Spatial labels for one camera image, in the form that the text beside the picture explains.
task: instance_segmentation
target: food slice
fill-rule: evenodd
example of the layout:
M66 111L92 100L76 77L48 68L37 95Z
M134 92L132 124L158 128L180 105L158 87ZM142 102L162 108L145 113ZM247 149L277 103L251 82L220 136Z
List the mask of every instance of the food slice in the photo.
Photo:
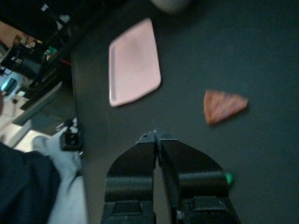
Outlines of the food slice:
M203 107L207 124L219 123L248 106L248 99L239 94L228 94L216 90L207 90Z

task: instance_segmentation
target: pink tray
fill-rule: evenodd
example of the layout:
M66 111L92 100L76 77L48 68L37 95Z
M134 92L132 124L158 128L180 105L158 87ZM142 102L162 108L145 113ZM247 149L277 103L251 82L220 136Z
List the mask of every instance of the pink tray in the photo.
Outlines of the pink tray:
M109 105L129 103L161 83L150 19L125 31L109 45Z

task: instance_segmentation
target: person's leg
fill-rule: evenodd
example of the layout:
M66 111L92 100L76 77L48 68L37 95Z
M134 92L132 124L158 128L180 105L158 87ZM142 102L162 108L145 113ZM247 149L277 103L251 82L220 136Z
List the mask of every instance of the person's leg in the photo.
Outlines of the person's leg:
M64 130L49 139L38 136L32 141L33 149L50 157L61 178L48 224L85 224L88 221L82 177L78 175L80 158L77 152L61 150L60 136Z

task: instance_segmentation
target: dark gray table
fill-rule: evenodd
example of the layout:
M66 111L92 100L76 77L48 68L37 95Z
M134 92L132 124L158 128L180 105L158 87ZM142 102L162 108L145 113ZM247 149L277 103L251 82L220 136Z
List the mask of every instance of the dark gray table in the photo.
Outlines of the dark gray table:
M204 0L177 17L132 0L97 22L72 51L89 223L100 222L112 162L154 128L233 174L229 198L243 223L299 221L297 15L299 2L288 0ZM108 45L144 18L153 21L162 85L110 108ZM249 99L249 110L215 127L201 112L207 88Z

